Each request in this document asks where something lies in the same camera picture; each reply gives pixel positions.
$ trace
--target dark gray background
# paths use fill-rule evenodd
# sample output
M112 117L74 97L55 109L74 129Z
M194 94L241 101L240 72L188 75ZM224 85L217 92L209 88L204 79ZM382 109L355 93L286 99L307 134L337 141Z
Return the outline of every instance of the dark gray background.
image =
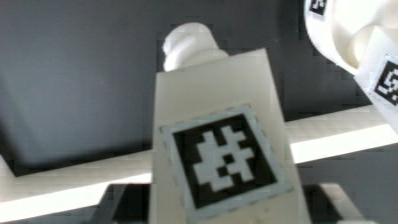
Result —
M286 121L368 105L305 36L302 0L3 0L2 153L16 175L151 148L163 38L209 26L231 55L266 47Z

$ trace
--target white robot part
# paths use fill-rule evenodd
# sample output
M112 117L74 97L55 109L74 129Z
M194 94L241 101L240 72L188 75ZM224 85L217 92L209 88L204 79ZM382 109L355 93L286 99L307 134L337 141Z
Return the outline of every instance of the white robot part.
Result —
M170 32L163 44L165 71L227 57L218 49L208 27L199 23L183 24Z

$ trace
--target white surface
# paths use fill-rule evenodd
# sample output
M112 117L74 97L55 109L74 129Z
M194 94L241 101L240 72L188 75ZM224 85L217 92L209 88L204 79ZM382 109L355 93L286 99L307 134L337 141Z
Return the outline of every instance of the white surface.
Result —
M288 122L286 133L295 163L398 142L373 106ZM18 178L0 159L0 222L96 205L101 184L135 176L149 181L142 176L149 173L151 151ZM87 189L90 197L82 196Z
M398 28L398 1L327 0L323 17L309 11L309 4L311 0L305 0L305 27L314 47L329 60L355 75L359 64L355 58L361 59L362 56L359 52L352 52L355 49L352 46L366 45L366 37L355 38L355 36L364 35L359 31L369 25Z
M197 218L197 212L206 209L202 208L190 213L192 208L181 203L185 198L181 195L186 195L188 192L181 191L174 181L170 155L162 140L160 127L192 118L201 118L211 113L220 113L225 109L245 104L250 105L256 113L259 129L263 129L268 137L275 161L281 164L293 189L266 200L245 204L240 209L222 212L201 223L309 223L265 50L158 74L151 223L188 223L190 217Z
M170 71L227 57L218 49L208 27L186 23L170 31L163 43L163 69Z
M377 97L369 94L378 73L378 67L385 55L398 56L398 29L385 29L377 27L371 33L369 45L359 67L355 81L371 100L371 103L377 107L377 110L382 114L382 117L387 120L391 127L398 131L398 111L391 109L384 101L380 101Z

